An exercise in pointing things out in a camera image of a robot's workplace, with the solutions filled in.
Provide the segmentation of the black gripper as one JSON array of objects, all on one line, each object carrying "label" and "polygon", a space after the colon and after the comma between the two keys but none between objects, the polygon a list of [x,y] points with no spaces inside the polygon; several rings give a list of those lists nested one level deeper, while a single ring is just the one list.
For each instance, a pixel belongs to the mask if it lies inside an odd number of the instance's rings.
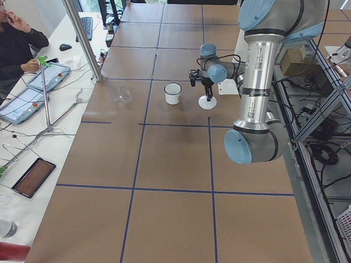
[{"label": "black gripper", "polygon": [[206,101],[211,101],[213,97],[212,86],[214,85],[214,83],[210,78],[205,78],[205,77],[201,80],[201,83],[205,87]]}]

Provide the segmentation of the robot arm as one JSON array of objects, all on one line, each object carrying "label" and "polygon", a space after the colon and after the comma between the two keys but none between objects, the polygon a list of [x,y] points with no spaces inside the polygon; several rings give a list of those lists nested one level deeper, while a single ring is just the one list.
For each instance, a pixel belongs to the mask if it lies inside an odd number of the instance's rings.
[{"label": "robot arm", "polygon": [[224,138],[228,157],[237,164],[269,162],[287,146],[286,131],[268,110],[275,57],[281,43],[321,34],[326,1],[244,1],[239,27],[247,43],[239,118]]}]

